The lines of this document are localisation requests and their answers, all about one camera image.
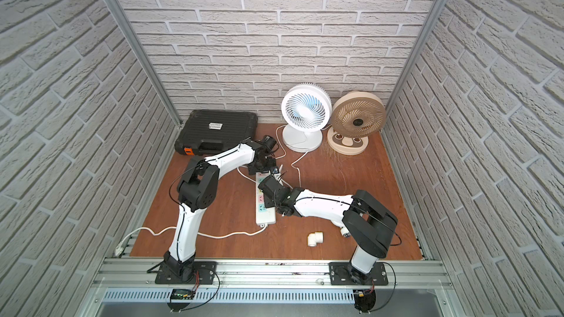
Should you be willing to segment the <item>white multicolour power strip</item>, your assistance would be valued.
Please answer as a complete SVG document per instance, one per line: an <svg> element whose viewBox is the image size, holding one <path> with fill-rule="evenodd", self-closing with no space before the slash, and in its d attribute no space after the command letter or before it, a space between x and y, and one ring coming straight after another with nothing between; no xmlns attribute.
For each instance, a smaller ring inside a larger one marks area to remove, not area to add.
<svg viewBox="0 0 564 317"><path fill-rule="evenodd" d="M276 223L276 211L274 208L265 206L264 193L259 189L259 184L267 177L269 173L255 174L256 181L256 224L258 226L273 225Z"/></svg>

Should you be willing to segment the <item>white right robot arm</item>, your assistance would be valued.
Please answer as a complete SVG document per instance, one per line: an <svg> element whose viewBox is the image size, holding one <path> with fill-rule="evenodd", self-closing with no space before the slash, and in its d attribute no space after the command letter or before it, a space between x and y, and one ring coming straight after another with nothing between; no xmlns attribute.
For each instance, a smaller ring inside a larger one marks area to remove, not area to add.
<svg viewBox="0 0 564 317"><path fill-rule="evenodd" d="M266 207L283 216L317 217L345 229L357 243L350 260L351 274L365 278L378 260L387 257L398 219L369 192L320 194L284 186L274 176L267 176L258 189L264 194Z"/></svg>

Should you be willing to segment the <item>white pvc elbow fitting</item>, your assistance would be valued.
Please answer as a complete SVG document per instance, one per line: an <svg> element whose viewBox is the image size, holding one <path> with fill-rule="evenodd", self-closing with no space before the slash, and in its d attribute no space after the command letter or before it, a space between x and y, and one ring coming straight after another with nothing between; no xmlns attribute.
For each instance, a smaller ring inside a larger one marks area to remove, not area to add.
<svg viewBox="0 0 564 317"><path fill-rule="evenodd" d="M324 242L323 232L310 233L307 236L307 245L309 247L316 247Z"/></svg>

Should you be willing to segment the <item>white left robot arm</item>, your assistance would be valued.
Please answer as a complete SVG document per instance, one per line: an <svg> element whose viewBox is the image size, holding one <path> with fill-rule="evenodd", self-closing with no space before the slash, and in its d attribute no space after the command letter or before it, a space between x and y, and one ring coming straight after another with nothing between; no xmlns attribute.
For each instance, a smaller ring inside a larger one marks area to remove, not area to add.
<svg viewBox="0 0 564 317"><path fill-rule="evenodd" d="M164 254L164 265L176 277L188 281L194 274L198 231L205 210L216 198L219 180L243 166L251 175L274 170L275 146L274 138L264 136L260 141L246 139L217 155L192 157L177 186L179 219L172 244Z"/></svg>

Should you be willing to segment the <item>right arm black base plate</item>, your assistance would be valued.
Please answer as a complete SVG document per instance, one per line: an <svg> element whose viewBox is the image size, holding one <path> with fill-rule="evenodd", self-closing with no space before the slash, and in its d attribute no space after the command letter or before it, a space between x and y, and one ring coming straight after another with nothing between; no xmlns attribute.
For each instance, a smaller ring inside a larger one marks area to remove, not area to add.
<svg viewBox="0 0 564 317"><path fill-rule="evenodd" d="M387 286L389 280L383 262L377 261L369 273L355 269L350 262L328 264L332 286Z"/></svg>

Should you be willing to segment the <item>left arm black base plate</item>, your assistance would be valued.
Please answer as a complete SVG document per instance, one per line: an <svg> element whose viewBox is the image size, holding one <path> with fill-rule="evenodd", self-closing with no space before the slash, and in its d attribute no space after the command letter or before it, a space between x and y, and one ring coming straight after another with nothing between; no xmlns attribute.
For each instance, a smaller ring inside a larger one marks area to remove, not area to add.
<svg viewBox="0 0 564 317"><path fill-rule="evenodd" d="M211 285L216 281L214 273L217 270L217 261L189 262L182 268L171 268L164 261L157 270L155 283L157 285L195 285L196 280L201 285Z"/></svg>

